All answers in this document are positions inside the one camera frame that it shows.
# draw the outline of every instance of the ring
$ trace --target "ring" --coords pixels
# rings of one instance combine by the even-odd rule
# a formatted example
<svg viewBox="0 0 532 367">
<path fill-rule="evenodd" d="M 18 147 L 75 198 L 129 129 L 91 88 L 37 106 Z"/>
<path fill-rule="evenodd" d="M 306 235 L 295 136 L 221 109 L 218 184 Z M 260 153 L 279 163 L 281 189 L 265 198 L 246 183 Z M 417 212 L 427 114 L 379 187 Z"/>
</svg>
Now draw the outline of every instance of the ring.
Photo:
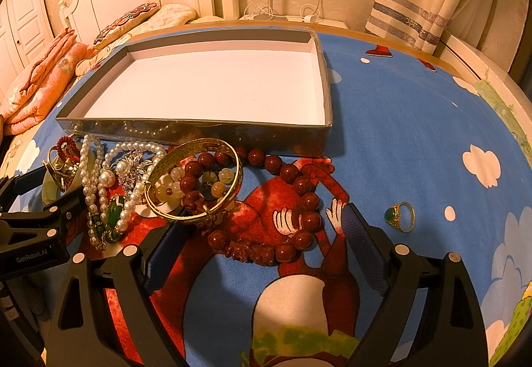
<svg viewBox="0 0 532 367">
<path fill-rule="evenodd" d="M 228 154 L 229 157 L 232 157 L 232 159 L 235 161 L 235 178 L 232 181 L 231 187 L 223 196 L 223 199 L 216 203 L 216 205 L 214 205 L 211 209 L 206 209 L 206 207 L 204 207 L 204 212 L 198 215 L 178 217 L 176 215 L 164 213 L 158 209 L 149 195 L 150 190 L 154 188 L 154 185 L 158 179 L 165 173 L 171 171 L 173 167 L 179 165 L 179 163 L 185 158 L 201 152 L 209 151 Z M 172 152 L 166 154 L 163 159 L 157 163 L 153 171 L 150 173 L 150 177 L 145 183 L 146 202 L 153 213 L 169 222 L 194 224 L 209 221 L 211 223 L 212 220 L 215 219 L 216 214 L 221 212 L 228 205 L 228 203 L 231 203 L 236 199 L 240 190 L 240 186 L 242 185 L 242 178 L 243 172 L 240 158 L 238 158 L 238 154 L 229 143 L 216 138 L 199 138 L 178 146 Z"/>
<path fill-rule="evenodd" d="M 410 210 L 410 227 L 405 230 L 401 227 L 401 206 L 406 206 Z M 408 202 L 401 202 L 393 205 L 391 208 L 388 208 L 384 213 L 384 220 L 392 226 L 392 228 L 397 229 L 403 233 L 408 233 L 414 229 L 414 224 L 416 222 L 416 213 L 414 208 Z"/>
</svg>

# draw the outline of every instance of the box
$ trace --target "box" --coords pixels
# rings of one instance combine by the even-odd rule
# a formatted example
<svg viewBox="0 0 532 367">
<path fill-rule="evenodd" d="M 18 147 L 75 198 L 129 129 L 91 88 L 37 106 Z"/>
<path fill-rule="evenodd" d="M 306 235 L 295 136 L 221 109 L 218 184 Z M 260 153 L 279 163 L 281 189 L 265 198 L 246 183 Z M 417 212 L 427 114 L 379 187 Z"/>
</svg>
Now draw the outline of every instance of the box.
<svg viewBox="0 0 532 367">
<path fill-rule="evenodd" d="M 333 124 L 327 67 L 307 28 L 190 31 L 126 44 L 56 117 L 67 133 L 179 145 L 214 137 L 316 157 Z"/>
</svg>

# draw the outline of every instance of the pink blanket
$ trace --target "pink blanket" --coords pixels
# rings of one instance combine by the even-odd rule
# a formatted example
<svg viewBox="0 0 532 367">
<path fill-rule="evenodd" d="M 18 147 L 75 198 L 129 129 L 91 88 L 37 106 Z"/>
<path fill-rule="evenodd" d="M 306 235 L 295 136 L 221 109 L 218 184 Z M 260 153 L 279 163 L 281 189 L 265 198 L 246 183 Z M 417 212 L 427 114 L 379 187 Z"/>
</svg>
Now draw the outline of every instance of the pink blanket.
<svg viewBox="0 0 532 367">
<path fill-rule="evenodd" d="M 42 52 L 38 61 L 28 65 L 18 75 L 0 108 L 0 114 L 5 120 L 16 113 L 35 94 L 46 75 L 75 44 L 75 39 L 74 30 L 66 28 Z"/>
<path fill-rule="evenodd" d="M 75 66 L 87 53 L 87 46 L 75 43 L 59 62 L 52 65 L 51 71 L 40 80 L 38 89 L 20 108 L 5 120 L 4 134 L 22 133 L 44 120 L 63 94 L 65 87 L 74 75 Z"/>
</svg>

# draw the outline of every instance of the green gemstone ring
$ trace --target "green gemstone ring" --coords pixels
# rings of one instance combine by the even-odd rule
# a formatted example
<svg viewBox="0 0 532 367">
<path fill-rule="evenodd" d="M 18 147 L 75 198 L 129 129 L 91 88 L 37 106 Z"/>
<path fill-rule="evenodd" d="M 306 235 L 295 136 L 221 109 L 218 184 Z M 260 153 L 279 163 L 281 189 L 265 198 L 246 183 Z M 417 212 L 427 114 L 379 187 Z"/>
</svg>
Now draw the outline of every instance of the green gemstone ring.
<svg viewBox="0 0 532 367">
<path fill-rule="evenodd" d="M 406 206 L 410 211 L 410 227 L 405 230 L 401 227 L 401 206 Z M 397 229 L 403 233 L 408 233 L 414 229 L 414 223 L 416 222 L 416 213 L 414 208 L 408 202 L 401 202 L 393 205 L 391 208 L 388 208 L 384 213 L 384 220 L 392 226 L 392 228 Z"/>
</svg>

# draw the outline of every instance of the wardrobe door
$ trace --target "wardrobe door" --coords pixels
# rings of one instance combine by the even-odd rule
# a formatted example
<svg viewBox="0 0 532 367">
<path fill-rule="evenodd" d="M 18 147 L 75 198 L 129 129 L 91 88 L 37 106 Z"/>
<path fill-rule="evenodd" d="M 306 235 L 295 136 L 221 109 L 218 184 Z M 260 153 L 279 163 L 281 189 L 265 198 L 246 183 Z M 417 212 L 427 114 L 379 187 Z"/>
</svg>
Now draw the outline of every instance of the wardrobe door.
<svg viewBox="0 0 532 367">
<path fill-rule="evenodd" d="M 6 0 L 3 0 L 0 4 L 0 104 L 23 69 L 7 18 Z"/>
<path fill-rule="evenodd" d="M 53 39 L 44 0 L 7 0 L 7 14 L 20 59 L 27 66 Z"/>
</svg>

